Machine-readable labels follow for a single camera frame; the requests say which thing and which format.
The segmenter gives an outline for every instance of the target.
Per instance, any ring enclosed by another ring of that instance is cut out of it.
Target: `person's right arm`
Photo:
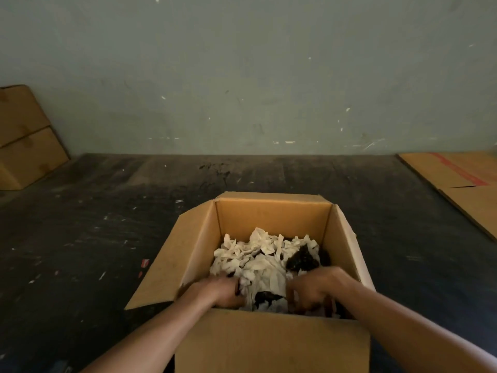
[[[497,358],[427,320],[418,313],[365,288],[338,267],[314,269],[287,283],[287,300],[297,311],[339,301],[388,353],[409,372],[493,372]]]

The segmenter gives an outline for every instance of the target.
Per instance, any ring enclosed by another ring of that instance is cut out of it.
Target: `black table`
[[[123,310],[142,259],[226,190],[337,203],[378,292],[497,354],[497,244],[394,156],[85,155],[0,192],[0,370],[81,370],[162,310]]]

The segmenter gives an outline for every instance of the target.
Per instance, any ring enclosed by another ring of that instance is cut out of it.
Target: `crumpled paper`
[[[283,297],[286,295],[286,280],[293,278],[293,274],[285,269],[286,262],[305,244],[311,256],[319,262],[319,246],[308,235],[288,241],[281,234],[270,236],[263,229],[256,228],[245,243],[232,240],[226,234],[221,247],[214,251],[215,259],[210,273],[234,272],[234,276],[240,278],[240,293],[246,298],[246,305],[240,309],[287,313],[285,298],[272,301],[271,304],[265,301],[255,308],[255,295],[261,291],[270,291]]]

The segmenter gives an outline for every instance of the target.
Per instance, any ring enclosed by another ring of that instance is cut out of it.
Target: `red stripe on cardboard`
[[[488,186],[489,185],[487,182],[482,181],[480,178],[478,178],[478,177],[476,177],[474,175],[469,174],[463,168],[460,168],[454,162],[451,162],[450,160],[448,160],[447,158],[445,158],[444,156],[442,156],[440,153],[430,153],[430,154],[432,154],[433,156],[437,157],[438,160],[440,160],[440,162],[442,164],[444,164],[446,167],[452,169],[454,172],[456,172],[457,174],[461,175],[464,179],[466,179],[467,181],[470,181],[475,186]]]

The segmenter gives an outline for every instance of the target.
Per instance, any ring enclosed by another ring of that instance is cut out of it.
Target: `folded cardboard box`
[[[0,147],[49,125],[29,87],[0,88]]]
[[[399,157],[497,239],[497,157],[490,152],[405,153]]]
[[[50,127],[0,148],[0,190],[22,189],[68,160]]]
[[[226,192],[179,216],[126,309],[174,300],[180,288],[208,276],[228,233],[248,241],[263,228],[305,236],[332,264],[374,290],[356,236],[336,204],[321,196]],[[356,320],[211,309],[176,351],[176,372],[369,371],[370,336]]]

